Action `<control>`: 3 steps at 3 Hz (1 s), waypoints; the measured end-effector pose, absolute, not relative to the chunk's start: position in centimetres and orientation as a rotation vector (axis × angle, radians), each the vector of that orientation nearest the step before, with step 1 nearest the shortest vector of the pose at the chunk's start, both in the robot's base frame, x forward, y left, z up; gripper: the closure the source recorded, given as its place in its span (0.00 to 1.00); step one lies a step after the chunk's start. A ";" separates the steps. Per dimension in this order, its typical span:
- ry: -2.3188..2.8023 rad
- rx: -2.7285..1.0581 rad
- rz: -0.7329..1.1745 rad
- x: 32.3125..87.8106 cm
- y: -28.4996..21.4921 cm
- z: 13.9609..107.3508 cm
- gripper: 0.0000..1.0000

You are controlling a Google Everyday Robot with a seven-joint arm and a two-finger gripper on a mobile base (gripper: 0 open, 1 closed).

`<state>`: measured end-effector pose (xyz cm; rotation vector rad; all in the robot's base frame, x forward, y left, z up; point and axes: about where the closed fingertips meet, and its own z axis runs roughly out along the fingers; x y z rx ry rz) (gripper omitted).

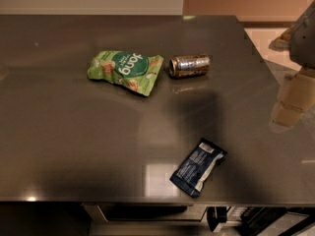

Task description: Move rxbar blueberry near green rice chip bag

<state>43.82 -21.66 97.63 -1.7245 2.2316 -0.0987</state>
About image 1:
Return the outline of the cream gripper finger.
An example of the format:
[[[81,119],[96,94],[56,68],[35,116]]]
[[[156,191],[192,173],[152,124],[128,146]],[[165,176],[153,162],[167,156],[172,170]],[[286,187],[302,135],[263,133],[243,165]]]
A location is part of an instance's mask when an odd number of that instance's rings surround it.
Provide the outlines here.
[[[280,88],[278,92],[278,99],[283,100],[289,93],[290,84],[293,79],[292,74],[285,74],[282,82],[280,83]]]
[[[315,70],[302,67],[293,75],[288,95],[274,105],[270,128],[275,133],[291,129],[315,105]]]

